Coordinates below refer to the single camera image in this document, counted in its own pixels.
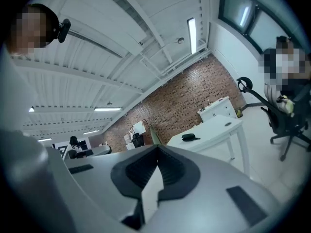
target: white wall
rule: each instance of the white wall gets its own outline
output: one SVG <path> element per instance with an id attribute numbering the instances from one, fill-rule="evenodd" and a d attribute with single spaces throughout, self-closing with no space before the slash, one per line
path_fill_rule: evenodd
<path id="1" fill-rule="evenodd" d="M 80 141 L 85 141 L 86 142 L 87 149 L 91 148 L 91 145 L 89 143 L 88 137 L 86 137 L 86 138 L 78 138 L 78 142 L 80 142 Z M 58 149 L 58 147 L 65 146 L 65 145 L 68 145 L 68 144 L 69 144 L 69 141 L 55 143 L 55 148 Z"/>
<path id="2" fill-rule="evenodd" d="M 259 54 L 242 35 L 216 19 L 210 25 L 208 47 L 234 80 L 239 77 L 250 78 L 253 82 L 253 90 L 265 98 L 264 73 L 259 71 L 257 61 Z M 251 94 L 243 94 L 243 96 L 246 103 L 259 102 Z"/>

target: office chair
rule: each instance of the office chair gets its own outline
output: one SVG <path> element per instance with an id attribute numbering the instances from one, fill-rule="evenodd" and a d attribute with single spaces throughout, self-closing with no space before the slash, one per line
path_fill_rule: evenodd
<path id="1" fill-rule="evenodd" d="M 256 97 L 260 102 L 262 102 L 265 106 L 267 106 L 268 110 L 261 107 L 261 109 L 267 114 L 270 122 L 269 125 L 273 130 L 273 133 L 276 136 L 271 137 L 270 143 L 273 144 L 274 139 L 282 138 L 289 136 L 289 141 L 284 153 L 280 157 L 280 161 L 284 161 L 286 158 L 286 154 L 288 149 L 292 143 L 293 137 L 296 136 L 301 140 L 305 141 L 309 144 L 307 148 L 307 152 L 311 152 L 311 139 L 307 138 L 305 135 L 302 134 L 302 128 L 308 129 L 308 122 L 306 121 L 307 116 L 307 107 L 309 106 L 309 97 L 310 97 L 310 89 L 311 85 L 305 85 L 299 93 L 293 99 L 295 103 L 295 108 L 299 109 L 299 113 L 295 113 L 294 117 L 290 117 L 286 113 L 278 110 L 274 107 L 270 102 L 260 96 L 257 92 L 253 91 L 253 84 L 252 81 L 247 77 L 241 77 L 237 79 L 238 87 L 241 92 L 248 92 Z"/>

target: window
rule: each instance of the window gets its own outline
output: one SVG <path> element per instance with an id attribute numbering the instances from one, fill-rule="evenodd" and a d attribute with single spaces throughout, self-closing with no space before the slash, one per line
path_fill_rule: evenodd
<path id="1" fill-rule="evenodd" d="M 276 47 L 276 37 L 288 35 L 282 28 L 266 13 L 260 11 L 256 22 L 250 30 L 249 36 L 257 43 L 261 51 Z"/>
<path id="2" fill-rule="evenodd" d="M 225 0 L 224 17 L 243 30 L 251 7 L 251 0 Z"/>
<path id="3" fill-rule="evenodd" d="M 285 0 L 220 0 L 219 19 L 241 33 L 260 54 L 275 48 L 280 35 L 311 52 L 299 20 Z"/>

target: white ceiling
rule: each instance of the white ceiling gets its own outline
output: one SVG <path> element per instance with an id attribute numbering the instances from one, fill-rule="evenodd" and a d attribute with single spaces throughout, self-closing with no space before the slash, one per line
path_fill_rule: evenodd
<path id="1" fill-rule="evenodd" d="M 49 143 L 102 133 L 208 50 L 209 0 L 32 0 L 50 7 L 71 30 L 117 53 L 68 35 L 14 62 L 37 94 L 24 131 Z M 190 54 L 194 17 L 198 52 Z M 183 37 L 184 43 L 177 44 Z M 94 112 L 95 107 L 121 107 Z"/>

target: fluorescent light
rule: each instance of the fluorescent light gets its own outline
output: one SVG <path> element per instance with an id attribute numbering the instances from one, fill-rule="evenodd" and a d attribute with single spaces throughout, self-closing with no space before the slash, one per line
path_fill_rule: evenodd
<path id="1" fill-rule="evenodd" d="M 44 141 L 50 141 L 50 140 L 52 140 L 52 138 L 41 139 L 41 140 L 38 140 L 38 142 L 44 142 Z"/>
<path id="2" fill-rule="evenodd" d="M 196 53 L 196 28 L 194 18 L 188 20 L 188 27 L 190 34 L 191 54 L 194 54 Z"/>
<path id="3" fill-rule="evenodd" d="M 90 132 L 85 132 L 83 134 L 91 134 L 91 133 L 94 133 L 94 132 L 98 132 L 99 130 L 94 130 L 94 131 L 90 131 Z"/>
<path id="4" fill-rule="evenodd" d="M 94 111 L 119 111 L 121 108 L 95 108 Z"/>
<path id="5" fill-rule="evenodd" d="M 248 10 L 249 10 L 249 7 L 246 7 L 246 8 L 244 9 L 244 13 L 243 13 L 243 16 L 242 16 L 242 20 L 241 20 L 240 26 L 244 26 L 244 23 L 245 23 L 245 19 L 246 19 L 246 15 L 247 15 Z"/>

